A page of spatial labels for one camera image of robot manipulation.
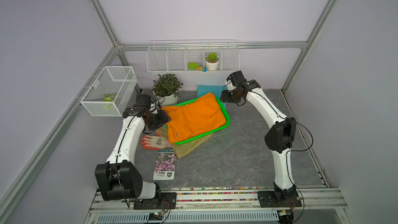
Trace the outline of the khaki pants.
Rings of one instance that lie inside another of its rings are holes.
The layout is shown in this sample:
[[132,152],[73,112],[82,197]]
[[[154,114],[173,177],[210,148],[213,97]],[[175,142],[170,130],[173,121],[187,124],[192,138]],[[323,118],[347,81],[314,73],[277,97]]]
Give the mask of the khaki pants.
[[184,156],[188,155],[189,153],[191,153],[192,151],[194,151],[196,148],[201,146],[203,143],[207,142],[213,135],[211,133],[209,135],[206,135],[206,136],[196,139],[194,141],[190,141],[190,142],[178,145],[178,144],[171,144],[169,142],[166,125],[157,129],[155,131],[155,134],[164,139],[165,148],[172,148],[178,159],[181,159],[182,157],[184,157]]

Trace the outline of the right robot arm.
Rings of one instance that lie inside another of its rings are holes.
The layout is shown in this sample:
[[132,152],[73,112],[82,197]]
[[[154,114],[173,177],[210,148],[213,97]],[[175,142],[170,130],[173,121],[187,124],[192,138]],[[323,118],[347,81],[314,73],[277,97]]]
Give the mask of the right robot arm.
[[269,131],[264,137],[274,162],[274,198],[282,202],[297,198],[296,185],[291,176],[291,151],[295,139],[296,121],[283,114],[265,95],[255,80],[241,84],[226,80],[220,100],[225,103],[250,102],[266,121]]

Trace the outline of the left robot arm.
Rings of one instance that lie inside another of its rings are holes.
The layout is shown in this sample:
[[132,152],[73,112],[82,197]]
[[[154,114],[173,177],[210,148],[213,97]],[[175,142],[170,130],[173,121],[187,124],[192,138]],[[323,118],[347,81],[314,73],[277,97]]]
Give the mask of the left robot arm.
[[161,201],[160,187],[143,180],[134,160],[143,131],[154,131],[170,120],[164,110],[125,110],[117,143],[106,162],[97,165],[94,172],[103,200]]

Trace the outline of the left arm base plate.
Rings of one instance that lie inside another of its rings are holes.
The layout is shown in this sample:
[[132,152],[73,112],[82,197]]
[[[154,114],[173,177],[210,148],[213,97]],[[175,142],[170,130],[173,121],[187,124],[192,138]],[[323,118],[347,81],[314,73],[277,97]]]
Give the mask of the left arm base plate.
[[177,193],[161,192],[155,195],[153,199],[136,200],[133,206],[134,210],[152,210],[152,209],[175,209],[177,203]]

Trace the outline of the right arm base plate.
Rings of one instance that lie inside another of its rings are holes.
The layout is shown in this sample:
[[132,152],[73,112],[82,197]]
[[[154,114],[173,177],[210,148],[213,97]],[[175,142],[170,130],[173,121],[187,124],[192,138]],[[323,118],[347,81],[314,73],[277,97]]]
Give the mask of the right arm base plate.
[[258,200],[261,208],[302,207],[299,194],[293,188],[282,191],[258,191]]

